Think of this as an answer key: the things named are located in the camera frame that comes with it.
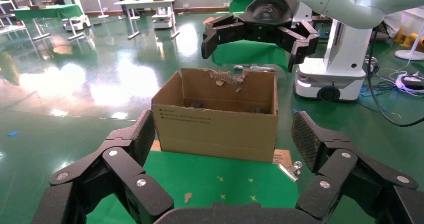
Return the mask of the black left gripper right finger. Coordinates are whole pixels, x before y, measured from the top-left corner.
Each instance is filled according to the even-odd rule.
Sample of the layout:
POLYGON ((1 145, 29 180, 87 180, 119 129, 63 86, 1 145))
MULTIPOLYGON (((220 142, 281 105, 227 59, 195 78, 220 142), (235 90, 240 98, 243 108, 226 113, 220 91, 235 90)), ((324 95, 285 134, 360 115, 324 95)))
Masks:
POLYGON ((378 224, 421 224, 424 194, 407 174, 362 153, 342 132, 317 125, 296 112, 292 140, 314 174, 296 208, 326 223, 344 196, 378 224))

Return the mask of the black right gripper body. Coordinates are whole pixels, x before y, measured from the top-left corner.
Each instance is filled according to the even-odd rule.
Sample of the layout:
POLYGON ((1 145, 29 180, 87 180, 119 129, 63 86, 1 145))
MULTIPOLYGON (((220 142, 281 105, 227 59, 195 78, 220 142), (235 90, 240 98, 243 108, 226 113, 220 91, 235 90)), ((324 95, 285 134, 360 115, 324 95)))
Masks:
POLYGON ((283 29, 291 28, 298 4, 298 0, 254 0, 237 18, 243 23, 243 39, 282 44, 283 29))

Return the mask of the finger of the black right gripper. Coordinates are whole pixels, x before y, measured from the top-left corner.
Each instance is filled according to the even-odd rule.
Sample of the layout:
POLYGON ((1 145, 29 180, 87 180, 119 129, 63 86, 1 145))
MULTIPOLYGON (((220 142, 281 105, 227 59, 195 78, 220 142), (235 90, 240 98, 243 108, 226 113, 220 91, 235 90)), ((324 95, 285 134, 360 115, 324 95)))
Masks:
POLYGON ((208 59, 218 45, 242 40, 245 35, 244 23, 233 14, 211 17, 204 22, 204 25, 205 31, 201 43, 203 59, 208 59))
POLYGON ((316 52, 320 35, 307 21, 302 20, 294 28, 280 26, 277 28, 278 39, 276 44, 290 53, 287 71, 302 64, 305 58, 316 52))

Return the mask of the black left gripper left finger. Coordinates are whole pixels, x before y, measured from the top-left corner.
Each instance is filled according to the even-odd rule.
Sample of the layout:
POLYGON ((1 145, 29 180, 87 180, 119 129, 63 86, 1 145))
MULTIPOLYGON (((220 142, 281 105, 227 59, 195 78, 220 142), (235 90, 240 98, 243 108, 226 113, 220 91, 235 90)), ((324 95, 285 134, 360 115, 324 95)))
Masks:
POLYGON ((55 172, 33 217, 35 224, 84 224, 114 195, 137 224, 152 224, 173 208, 172 197, 144 169, 155 140, 152 111, 113 130, 93 153, 55 172))

